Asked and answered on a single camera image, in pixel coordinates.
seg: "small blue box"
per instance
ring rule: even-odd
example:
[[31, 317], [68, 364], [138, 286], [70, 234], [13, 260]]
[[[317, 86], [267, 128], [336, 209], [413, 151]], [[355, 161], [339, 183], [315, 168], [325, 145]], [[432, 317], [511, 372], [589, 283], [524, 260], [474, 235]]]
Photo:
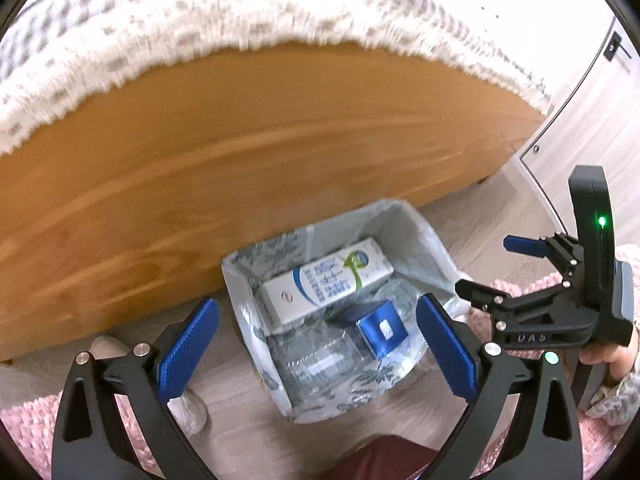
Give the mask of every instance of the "small blue box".
[[391, 300], [353, 305], [335, 322], [356, 327], [377, 359], [388, 355], [408, 336]]

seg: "metal screw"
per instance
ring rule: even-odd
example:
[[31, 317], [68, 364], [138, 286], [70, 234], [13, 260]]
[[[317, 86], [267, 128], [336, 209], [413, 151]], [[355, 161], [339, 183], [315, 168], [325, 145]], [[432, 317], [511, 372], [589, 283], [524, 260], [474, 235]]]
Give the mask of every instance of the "metal screw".
[[150, 352], [150, 350], [151, 350], [151, 346], [149, 346], [148, 343], [138, 343], [134, 347], [133, 353], [138, 357], [144, 357]]
[[484, 351], [487, 352], [489, 355], [492, 355], [495, 357], [501, 354], [502, 348], [500, 348], [500, 345], [498, 345], [498, 343], [489, 342], [486, 345], [484, 345]]
[[89, 360], [89, 357], [91, 357], [89, 352], [80, 352], [76, 356], [76, 363], [78, 363], [79, 365], [83, 365]]
[[560, 358], [555, 352], [545, 352], [545, 361], [550, 365], [557, 365], [560, 362]]

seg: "maroon fabric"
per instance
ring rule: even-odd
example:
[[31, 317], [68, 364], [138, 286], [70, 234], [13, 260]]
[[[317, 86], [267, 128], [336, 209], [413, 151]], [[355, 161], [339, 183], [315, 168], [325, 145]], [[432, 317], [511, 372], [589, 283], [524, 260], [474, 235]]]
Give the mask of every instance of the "maroon fabric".
[[436, 455], [399, 436], [381, 436], [318, 480], [413, 480]]

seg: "blue textured pad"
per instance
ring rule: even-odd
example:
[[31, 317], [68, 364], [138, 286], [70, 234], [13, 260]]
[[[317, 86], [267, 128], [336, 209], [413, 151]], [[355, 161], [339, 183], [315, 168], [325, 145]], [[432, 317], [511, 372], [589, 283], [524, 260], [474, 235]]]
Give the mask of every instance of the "blue textured pad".
[[536, 258], [546, 258], [549, 256], [549, 246], [544, 240], [532, 240], [520, 236], [506, 236], [502, 244], [510, 253], [526, 254]]
[[418, 300], [415, 317], [418, 328], [430, 346], [451, 392], [469, 404], [478, 398], [476, 364], [456, 336], [447, 319], [427, 296]]
[[162, 402], [180, 397], [220, 324], [215, 300], [207, 298], [158, 367], [156, 393]]

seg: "wooden floor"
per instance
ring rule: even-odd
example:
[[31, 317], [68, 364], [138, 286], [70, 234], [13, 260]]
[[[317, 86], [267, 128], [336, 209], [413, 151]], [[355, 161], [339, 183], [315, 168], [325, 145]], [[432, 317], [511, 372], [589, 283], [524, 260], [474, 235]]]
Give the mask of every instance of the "wooden floor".
[[[527, 285], [552, 270], [546, 262], [506, 254], [507, 234], [537, 237], [554, 230], [550, 219], [509, 163], [481, 185], [471, 186], [421, 209], [459, 268], [479, 281], [503, 278]], [[220, 330], [194, 375], [191, 387], [209, 407], [210, 421], [193, 444], [220, 480], [311, 480], [380, 434], [399, 434], [439, 448], [464, 403], [453, 397], [439, 371], [414, 370], [391, 392], [332, 420], [297, 426], [280, 415], [254, 374], [234, 331], [225, 294]], [[179, 306], [113, 331], [130, 344], [153, 340], [169, 322], [183, 319]], [[59, 391], [76, 352], [91, 338], [39, 351], [0, 368], [0, 408]]]

